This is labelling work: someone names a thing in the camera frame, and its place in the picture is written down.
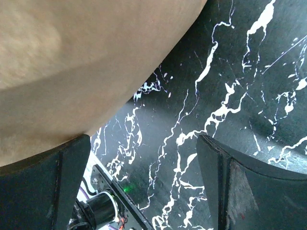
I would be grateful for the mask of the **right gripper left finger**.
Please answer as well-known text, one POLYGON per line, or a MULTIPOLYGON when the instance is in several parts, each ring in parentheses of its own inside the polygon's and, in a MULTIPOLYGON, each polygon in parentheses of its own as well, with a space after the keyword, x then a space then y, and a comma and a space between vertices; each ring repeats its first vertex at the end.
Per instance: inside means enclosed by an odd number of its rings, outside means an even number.
POLYGON ((65 230, 91 150, 81 135, 0 169, 2 230, 65 230))

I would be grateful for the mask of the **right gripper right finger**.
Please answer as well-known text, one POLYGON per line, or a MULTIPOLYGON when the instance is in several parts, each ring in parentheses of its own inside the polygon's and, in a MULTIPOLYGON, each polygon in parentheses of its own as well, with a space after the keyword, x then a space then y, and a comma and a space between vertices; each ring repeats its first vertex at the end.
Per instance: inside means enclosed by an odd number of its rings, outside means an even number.
POLYGON ((269 165, 208 135, 197 155, 216 230, 304 230, 307 176, 269 165))

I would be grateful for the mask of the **brown paper bag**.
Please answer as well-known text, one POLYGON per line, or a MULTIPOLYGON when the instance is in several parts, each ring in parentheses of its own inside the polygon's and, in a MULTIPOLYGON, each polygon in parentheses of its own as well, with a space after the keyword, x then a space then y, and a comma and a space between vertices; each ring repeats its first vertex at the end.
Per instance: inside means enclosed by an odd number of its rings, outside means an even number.
POLYGON ((205 4, 1 1, 1 165, 95 132, 142 86, 205 4))

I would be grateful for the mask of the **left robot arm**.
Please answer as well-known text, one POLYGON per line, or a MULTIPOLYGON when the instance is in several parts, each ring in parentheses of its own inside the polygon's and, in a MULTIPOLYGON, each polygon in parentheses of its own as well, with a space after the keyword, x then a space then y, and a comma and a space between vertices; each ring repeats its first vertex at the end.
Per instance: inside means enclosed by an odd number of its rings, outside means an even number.
POLYGON ((69 230, 98 230, 118 217, 118 205, 108 190, 104 190, 86 201, 76 200, 69 230))

